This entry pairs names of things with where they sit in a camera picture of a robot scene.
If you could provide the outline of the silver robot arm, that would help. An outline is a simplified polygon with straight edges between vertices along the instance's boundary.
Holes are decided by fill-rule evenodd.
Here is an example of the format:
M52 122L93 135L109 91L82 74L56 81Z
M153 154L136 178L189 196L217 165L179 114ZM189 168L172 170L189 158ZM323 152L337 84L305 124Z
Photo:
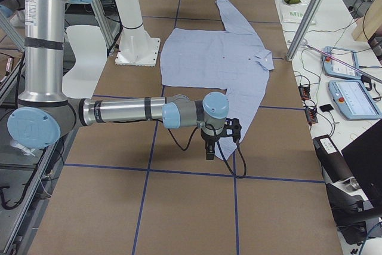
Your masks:
M81 126L94 123L161 121L165 128L198 127L206 158L233 135L229 102L219 92L191 101L186 96L126 101L74 99L63 93L64 15L70 0L25 0L25 89L10 115L10 136L21 145L42 149Z

